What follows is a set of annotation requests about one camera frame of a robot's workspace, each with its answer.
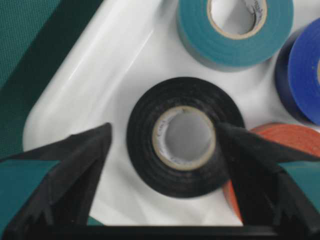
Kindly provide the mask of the left gripper teal-taped left finger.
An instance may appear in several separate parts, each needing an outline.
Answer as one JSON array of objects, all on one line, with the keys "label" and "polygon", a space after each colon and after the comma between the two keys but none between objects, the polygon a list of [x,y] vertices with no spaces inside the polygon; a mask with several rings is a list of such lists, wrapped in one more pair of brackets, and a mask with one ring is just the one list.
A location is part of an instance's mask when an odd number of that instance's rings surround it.
[{"label": "left gripper teal-taped left finger", "polygon": [[52,227],[86,226],[112,143],[98,127],[0,160],[0,237],[46,236]]}]

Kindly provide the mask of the left gripper teal-taped right finger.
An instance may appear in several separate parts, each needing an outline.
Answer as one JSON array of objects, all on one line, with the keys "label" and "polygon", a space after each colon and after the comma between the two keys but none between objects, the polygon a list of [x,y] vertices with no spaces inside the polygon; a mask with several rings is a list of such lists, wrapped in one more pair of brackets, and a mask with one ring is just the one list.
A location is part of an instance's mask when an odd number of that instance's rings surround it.
[{"label": "left gripper teal-taped right finger", "polygon": [[216,228],[218,240],[317,240],[320,159],[229,123],[216,125],[243,226]]}]

